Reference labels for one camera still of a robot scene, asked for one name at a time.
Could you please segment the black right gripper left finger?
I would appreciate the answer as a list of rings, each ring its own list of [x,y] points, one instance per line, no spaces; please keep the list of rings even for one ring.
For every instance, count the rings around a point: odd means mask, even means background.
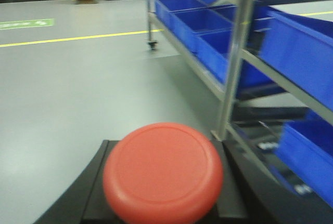
[[[81,222],[108,144],[108,140],[101,143],[98,151],[78,178],[35,223]]]

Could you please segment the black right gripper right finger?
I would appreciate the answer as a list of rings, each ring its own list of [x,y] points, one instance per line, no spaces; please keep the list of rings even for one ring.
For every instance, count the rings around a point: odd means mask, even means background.
[[[211,141],[226,158],[250,223],[332,223],[332,209],[323,201],[291,193],[232,141]]]

